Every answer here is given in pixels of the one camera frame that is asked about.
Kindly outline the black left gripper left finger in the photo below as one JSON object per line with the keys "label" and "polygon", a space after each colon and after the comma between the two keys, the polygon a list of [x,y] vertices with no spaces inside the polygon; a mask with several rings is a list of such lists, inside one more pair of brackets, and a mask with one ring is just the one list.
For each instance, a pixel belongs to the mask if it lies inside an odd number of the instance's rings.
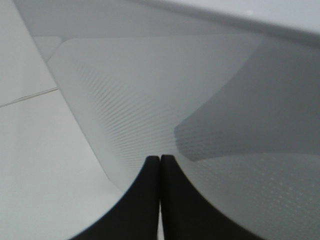
{"label": "black left gripper left finger", "polygon": [[160,207],[160,158],[148,156],[121,199],[76,240],[156,240]]}

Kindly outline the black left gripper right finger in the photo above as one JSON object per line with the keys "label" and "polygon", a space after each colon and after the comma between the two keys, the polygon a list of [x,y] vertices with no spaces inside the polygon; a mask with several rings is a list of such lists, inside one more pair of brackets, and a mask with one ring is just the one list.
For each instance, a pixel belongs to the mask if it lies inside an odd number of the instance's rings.
{"label": "black left gripper right finger", "polygon": [[160,158],[160,209],[166,240],[260,240],[212,206],[173,155]]}

